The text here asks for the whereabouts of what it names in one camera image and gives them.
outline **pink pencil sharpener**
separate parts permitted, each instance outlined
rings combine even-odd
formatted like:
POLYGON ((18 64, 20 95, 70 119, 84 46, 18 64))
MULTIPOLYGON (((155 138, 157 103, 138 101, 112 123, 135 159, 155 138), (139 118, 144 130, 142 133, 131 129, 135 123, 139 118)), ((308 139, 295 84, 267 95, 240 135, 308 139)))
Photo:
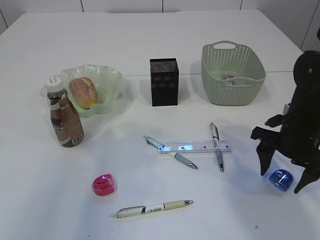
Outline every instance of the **pink pencil sharpener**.
POLYGON ((111 174, 104 174, 97 177, 93 181, 93 189, 95 194, 99 196, 112 194, 116 189, 113 176, 111 174))

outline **green bowl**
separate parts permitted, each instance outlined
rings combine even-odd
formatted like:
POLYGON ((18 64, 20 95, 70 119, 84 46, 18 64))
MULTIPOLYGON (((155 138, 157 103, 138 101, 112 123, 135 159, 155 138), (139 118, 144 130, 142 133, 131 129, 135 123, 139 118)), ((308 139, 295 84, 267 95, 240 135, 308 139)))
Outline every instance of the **green bowl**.
MULTIPOLYGON (((122 74, 109 66, 85 64, 62 70, 54 77, 61 78, 65 89, 68 91, 70 101, 79 112, 79 116, 82 118, 89 118, 96 114, 106 114, 110 112, 118 95, 127 87, 126 83, 122 79, 122 74), (81 77, 90 78, 98 93, 98 103, 94 104, 91 108, 80 106, 73 98, 72 94, 70 94, 69 83, 73 79, 81 77)), ((42 97, 47 97, 47 91, 45 88, 42 89, 40 95, 42 97)))

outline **bread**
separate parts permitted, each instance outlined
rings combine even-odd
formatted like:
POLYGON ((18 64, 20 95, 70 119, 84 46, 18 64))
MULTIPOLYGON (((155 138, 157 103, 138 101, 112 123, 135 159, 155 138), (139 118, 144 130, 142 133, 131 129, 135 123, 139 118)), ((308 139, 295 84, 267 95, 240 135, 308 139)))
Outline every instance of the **bread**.
POLYGON ((94 83, 88 77, 75 78, 69 83, 69 89, 76 102, 84 108, 98 103, 98 93, 94 83))

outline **ruler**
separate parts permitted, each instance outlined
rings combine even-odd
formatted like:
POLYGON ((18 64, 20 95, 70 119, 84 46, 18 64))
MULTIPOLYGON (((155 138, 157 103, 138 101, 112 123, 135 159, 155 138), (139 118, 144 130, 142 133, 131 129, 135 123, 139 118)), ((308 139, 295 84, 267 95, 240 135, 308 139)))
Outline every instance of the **ruler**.
MULTIPOLYGON (((221 152, 231 152, 228 141, 220 140, 221 152)), ((214 153, 216 149, 212 141, 172 141, 162 142, 158 147, 159 153, 214 153)))

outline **bottle cap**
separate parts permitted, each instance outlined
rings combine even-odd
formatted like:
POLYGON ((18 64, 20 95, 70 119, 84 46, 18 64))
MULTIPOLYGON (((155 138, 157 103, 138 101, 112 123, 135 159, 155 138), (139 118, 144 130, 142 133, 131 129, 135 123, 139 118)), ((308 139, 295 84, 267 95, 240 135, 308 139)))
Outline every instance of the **bottle cap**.
POLYGON ((45 82, 46 91, 48 93, 57 93, 65 88, 62 80, 59 77, 52 77, 45 82))
POLYGON ((98 176, 93 181, 93 189, 95 194, 99 196, 112 194, 116 189, 113 176, 111 174, 98 176))

